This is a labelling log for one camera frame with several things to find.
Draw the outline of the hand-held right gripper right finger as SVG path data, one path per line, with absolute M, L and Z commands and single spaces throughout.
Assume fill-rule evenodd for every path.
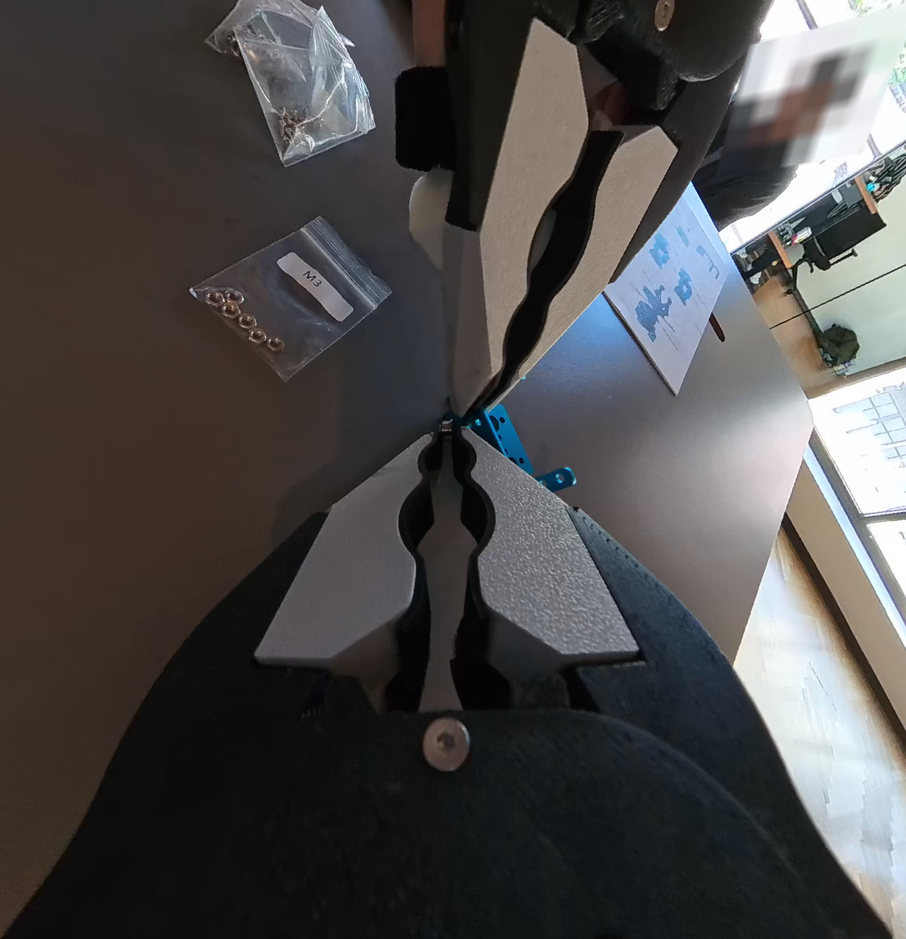
M 453 679 L 465 708 L 508 708 L 570 668 L 640 648 L 568 506 L 470 429 L 453 436 L 460 520 L 475 541 Z

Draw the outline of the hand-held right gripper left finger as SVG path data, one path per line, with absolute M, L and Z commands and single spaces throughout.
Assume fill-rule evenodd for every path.
M 430 604 L 419 546 L 434 523 L 427 434 L 335 503 L 259 642 L 260 665 L 357 679 L 383 708 L 419 708 Z

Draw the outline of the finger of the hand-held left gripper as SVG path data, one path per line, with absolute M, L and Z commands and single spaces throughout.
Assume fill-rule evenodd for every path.
M 528 374 L 611 282 L 676 154 L 658 126 L 589 134 L 552 204 L 552 228 L 508 325 L 489 405 Z
M 532 246 L 576 172 L 589 117 L 576 47 L 539 18 L 461 18 L 448 52 L 457 168 L 445 218 L 452 408 L 495 397 L 524 358 Z

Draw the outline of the blue perforated metal bracket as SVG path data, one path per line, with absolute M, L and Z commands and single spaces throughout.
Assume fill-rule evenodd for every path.
M 535 472 L 528 452 L 503 405 L 496 405 L 491 409 L 475 408 L 466 414 L 462 425 L 551 492 L 576 487 L 576 474 L 570 467 L 561 467 L 542 474 Z

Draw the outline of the clear bag of screws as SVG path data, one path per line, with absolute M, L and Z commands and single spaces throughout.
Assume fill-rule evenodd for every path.
M 242 59 L 241 33 L 249 48 L 267 47 L 305 65 L 318 12 L 318 7 L 302 1 L 239 1 L 206 43 L 216 52 Z
M 365 81 L 324 8 L 261 6 L 234 36 L 284 166 L 375 129 Z

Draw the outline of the dark desk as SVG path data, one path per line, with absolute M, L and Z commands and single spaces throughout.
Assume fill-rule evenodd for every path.
M 406 221 L 402 2 L 334 2 L 376 130 L 300 167 L 232 2 L 0 2 L 0 937 L 208 610 L 276 604 L 313 510 L 439 412 L 439 292 Z M 187 292 L 320 214 L 393 295 L 289 382 Z

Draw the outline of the person's left hand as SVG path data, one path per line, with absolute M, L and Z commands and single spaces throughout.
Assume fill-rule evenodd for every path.
M 413 54 L 418 67 L 446 65 L 449 4 L 449 1 L 412 1 Z

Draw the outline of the white assembly instruction booklet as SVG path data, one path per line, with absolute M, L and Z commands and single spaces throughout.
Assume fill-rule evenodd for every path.
M 700 346 L 731 262 L 693 184 L 604 296 L 674 394 Z

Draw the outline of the black office chair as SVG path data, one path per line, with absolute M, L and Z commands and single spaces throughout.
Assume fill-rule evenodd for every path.
M 879 212 L 860 202 L 829 218 L 806 240 L 803 259 L 812 267 L 829 270 L 856 256 L 856 247 L 884 228 L 886 223 Z

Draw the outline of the green backpack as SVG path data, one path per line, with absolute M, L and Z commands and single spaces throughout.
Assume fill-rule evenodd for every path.
M 817 334 L 816 342 L 822 360 L 831 368 L 847 368 L 858 357 L 858 336 L 840 324 L 833 324 Z

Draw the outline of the labelled clear bag of nuts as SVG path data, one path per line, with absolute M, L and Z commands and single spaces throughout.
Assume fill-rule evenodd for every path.
M 391 295 L 318 216 L 190 289 L 287 381 Z

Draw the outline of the glass partition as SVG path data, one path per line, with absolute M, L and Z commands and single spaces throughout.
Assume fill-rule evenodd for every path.
M 805 242 L 826 221 L 864 202 L 886 228 L 828 270 L 803 259 Z M 733 254 L 746 286 L 809 396 L 847 375 L 880 372 L 906 360 L 906 142 L 863 173 L 823 194 Z M 817 334 L 833 324 L 858 336 L 847 368 L 822 360 Z

